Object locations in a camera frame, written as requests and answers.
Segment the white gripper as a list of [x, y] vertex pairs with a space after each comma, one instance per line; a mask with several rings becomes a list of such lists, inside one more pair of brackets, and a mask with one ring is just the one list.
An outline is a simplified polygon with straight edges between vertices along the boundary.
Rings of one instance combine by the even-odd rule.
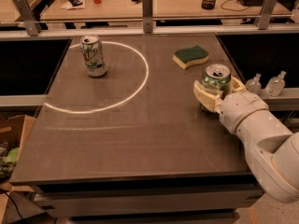
[[260, 96], [246, 91], [246, 86], [234, 76], [231, 76], [231, 94], [226, 95], [223, 100], [223, 91], [205, 88], [198, 80], [193, 83], [193, 93], [206, 110], [219, 114], [221, 124], [230, 134], [235, 134], [239, 124], [248, 116], [269, 109]]

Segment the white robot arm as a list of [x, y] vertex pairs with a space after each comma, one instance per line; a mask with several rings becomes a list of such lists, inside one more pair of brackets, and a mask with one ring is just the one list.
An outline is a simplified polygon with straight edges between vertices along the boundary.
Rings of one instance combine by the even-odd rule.
[[225, 95], [199, 81], [193, 93], [220, 123], [242, 142], [249, 169], [263, 190], [281, 203], [299, 200], [299, 133], [290, 131], [258, 95], [244, 89], [237, 79]]

